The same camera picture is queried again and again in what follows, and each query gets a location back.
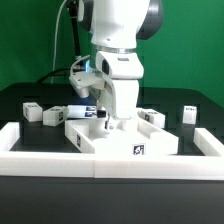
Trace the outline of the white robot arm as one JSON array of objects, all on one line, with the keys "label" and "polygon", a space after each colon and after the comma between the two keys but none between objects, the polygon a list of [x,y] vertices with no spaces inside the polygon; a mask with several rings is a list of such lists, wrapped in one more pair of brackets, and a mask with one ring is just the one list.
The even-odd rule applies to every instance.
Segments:
[{"label": "white robot arm", "polygon": [[78,22],[92,34],[87,70],[70,72],[78,95],[92,95],[106,109],[105,128],[136,116],[138,80],[144,68],[137,41],[155,35],[163,23],[162,0],[79,0]]}]

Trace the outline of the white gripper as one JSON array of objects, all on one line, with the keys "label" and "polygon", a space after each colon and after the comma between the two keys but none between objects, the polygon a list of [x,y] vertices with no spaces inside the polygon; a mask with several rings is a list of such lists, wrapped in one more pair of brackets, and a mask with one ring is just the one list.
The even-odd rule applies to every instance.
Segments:
[{"label": "white gripper", "polygon": [[95,59],[97,75],[104,80],[98,100],[107,110],[105,129],[113,119],[131,119],[137,104],[139,83],[144,68],[136,53],[119,54],[98,51]]}]

